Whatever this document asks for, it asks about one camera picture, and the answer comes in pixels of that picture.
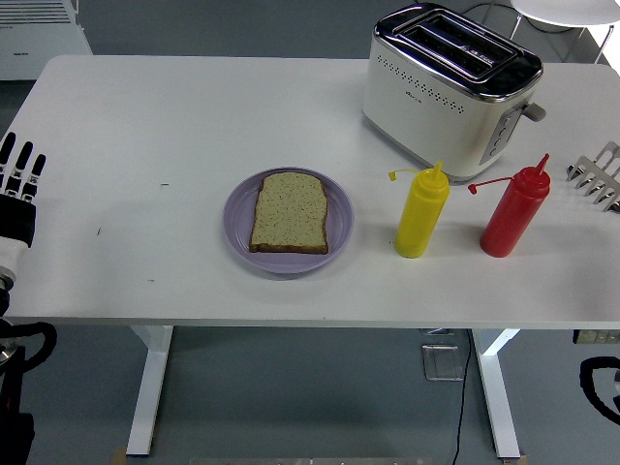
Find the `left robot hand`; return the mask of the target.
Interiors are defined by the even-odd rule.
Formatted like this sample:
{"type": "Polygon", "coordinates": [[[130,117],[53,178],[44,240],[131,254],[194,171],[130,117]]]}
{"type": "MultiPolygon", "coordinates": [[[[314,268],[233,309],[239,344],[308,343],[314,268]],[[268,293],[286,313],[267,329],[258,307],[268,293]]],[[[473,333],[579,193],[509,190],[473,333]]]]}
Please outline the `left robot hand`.
{"type": "Polygon", "coordinates": [[[18,261],[32,246],[35,234],[36,206],[33,203],[47,157],[39,154],[28,166],[34,145],[26,141],[16,160],[10,158],[16,134],[9,132],[1,143],[1,289],[15,283],[18,261]]]}

